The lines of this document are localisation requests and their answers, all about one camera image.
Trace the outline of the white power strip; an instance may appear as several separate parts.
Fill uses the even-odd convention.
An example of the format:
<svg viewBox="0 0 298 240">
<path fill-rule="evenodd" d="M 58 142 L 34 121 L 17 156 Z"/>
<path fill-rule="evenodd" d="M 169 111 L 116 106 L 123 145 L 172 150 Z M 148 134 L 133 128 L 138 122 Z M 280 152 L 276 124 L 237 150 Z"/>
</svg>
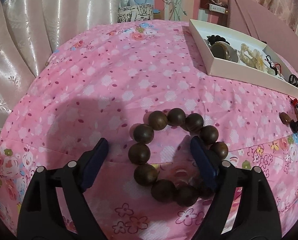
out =
<svg viewBox="0 0 298 240">
<path fill-rule="evenodd" d="M 209 3 L 209 10 L 213 12 L 222 13 L 222 14 L 227 13 L 227 9 L 225 7 L 216 5 L 216 4 L 210 4 L 210 3 Z"/>
</svg>

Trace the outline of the cream satin curtain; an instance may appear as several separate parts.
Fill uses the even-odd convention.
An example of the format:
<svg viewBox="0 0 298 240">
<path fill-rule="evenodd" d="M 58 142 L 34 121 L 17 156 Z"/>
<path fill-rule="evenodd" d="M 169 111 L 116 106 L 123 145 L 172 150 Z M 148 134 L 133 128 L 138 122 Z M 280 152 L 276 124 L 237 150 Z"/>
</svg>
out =
<svg viewBox="0 0 298 240">
<path fill-rule="evenodd" d="M 64 42 L 117 22 L 121 0 L 0 0 L 0 133 L 14 106 Z"/>
</svg>

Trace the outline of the black white patterned bag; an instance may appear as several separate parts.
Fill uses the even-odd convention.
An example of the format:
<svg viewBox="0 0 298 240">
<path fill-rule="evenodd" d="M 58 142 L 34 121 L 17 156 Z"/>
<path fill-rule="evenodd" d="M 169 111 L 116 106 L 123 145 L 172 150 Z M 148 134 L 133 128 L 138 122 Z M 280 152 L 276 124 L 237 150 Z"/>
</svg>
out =
<svg viewBox="0 0 298 240">
<path fill-rule="evenodd" d="M 148 21 L 153 19 L 153 6 L 139 4 L 120 7 L 118 9 L 118 23 Z"/>
</svg>

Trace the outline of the light blue paper bag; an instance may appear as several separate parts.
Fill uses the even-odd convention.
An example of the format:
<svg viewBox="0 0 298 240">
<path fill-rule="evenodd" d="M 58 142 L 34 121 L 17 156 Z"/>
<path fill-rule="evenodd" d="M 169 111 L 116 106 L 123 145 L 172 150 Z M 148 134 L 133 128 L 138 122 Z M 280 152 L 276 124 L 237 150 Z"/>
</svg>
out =
<svg viewBox="0 0 298 240">
<path fill-rule="evenodd" d="M 154 7 L 154 0 L 120 0 L 119 7 L 150 4 Z"/>
</svg>

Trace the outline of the pink floral bedsheet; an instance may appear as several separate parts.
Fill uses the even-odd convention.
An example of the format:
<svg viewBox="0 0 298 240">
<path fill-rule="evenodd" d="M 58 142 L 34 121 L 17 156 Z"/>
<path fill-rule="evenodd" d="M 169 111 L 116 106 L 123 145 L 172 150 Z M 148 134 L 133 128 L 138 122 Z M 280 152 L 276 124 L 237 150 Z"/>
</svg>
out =
<svg viewBox="0 0 298 240">
<path fill-rule="evenodd" d="M 60 46 L 8 117 L 0 135 L 0 218 L 16 231 L 30 179 L 59 168 L 101 138 L 110 152 L 88 205 L 109 239 L 190 239 L 210 206 L 159 203 L 133 178 L 129 130 L 147 113 L 181 108 L 215 126 L 237 167 L 262 168 L 283 233 L 298 219 L 298 133 L 279 113 L 289 98 L 206 74 L 185 22 L 101 25 Z"/>
</svg>

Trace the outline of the pink headboard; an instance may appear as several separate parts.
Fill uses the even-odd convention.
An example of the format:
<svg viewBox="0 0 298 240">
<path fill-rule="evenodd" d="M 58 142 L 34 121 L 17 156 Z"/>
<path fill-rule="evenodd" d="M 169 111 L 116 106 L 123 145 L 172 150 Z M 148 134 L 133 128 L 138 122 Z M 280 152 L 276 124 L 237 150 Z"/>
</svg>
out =
<svg viewBox="0 0 298 240">
<path fill-rule="evenodd" d="M 228 0 L 228 27 L 278 50 L 298 47 L 298 0 Z"/>
</svg>

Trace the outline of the white shallow cardboard tray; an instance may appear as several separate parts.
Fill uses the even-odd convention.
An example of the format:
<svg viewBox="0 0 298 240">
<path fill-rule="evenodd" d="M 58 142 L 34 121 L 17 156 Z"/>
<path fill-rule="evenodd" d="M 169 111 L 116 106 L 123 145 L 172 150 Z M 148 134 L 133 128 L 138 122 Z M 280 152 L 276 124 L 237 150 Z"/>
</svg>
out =
<svg viewBox="0 0 298 240">
<path fill-rule="evenodd" d="M 298 98 L 298 76 L 265 43 L 239 31 L 198 20 L 190 20 L 189 29 L 208 75 Z"/>
</svg>

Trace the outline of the black scrunchie with silver charm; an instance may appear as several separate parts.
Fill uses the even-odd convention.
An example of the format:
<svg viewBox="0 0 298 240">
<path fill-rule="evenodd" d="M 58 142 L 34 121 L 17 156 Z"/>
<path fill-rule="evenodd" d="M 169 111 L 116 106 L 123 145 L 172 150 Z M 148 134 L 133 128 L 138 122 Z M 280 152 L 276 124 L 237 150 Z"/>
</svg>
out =
<svg viewBox="0 0 298 240">
<path fill-rule="evenodd" d="M 211 35 L 207 37 L 207 42 L 212 46 L 216 42 L 225 42 L 226 44 L 230 44 L 224 37 L 219 35 Z"/>
</svg>

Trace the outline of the white strap wristwatch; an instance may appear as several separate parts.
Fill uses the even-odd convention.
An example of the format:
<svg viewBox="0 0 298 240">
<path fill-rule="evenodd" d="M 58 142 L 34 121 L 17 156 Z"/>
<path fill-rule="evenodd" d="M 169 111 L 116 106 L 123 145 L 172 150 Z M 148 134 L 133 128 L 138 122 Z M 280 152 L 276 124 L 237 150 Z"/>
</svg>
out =
<svg viewBox="0 0 298 240">
<path fill-rule="evenodd" d="M 226 42 L 222 42 L 222 41 L 215 42 L 211 46 L 210 51 L 215 58 L 223 59 L 223 60 L 227 60 L 235 63 L 239 62 L 237 50 L 234 49 L 229 44 L 227 44 Z"/>
</svg>

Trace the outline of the cream fabric flower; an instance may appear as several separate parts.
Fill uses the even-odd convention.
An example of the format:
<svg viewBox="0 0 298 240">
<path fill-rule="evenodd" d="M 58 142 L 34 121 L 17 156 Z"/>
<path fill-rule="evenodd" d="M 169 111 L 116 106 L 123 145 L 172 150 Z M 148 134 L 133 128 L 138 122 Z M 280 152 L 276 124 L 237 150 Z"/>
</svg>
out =
<svg viewBox="0 0 298 240">
<path fill-rule="evenodd" d="M 262 72 L 265 72 L 267 69 L 262 54 L 257 49 L 251 50 L 245 43 L 241 44 L 239 57 L 248 67 L 255 68 Z"/>
</svg>

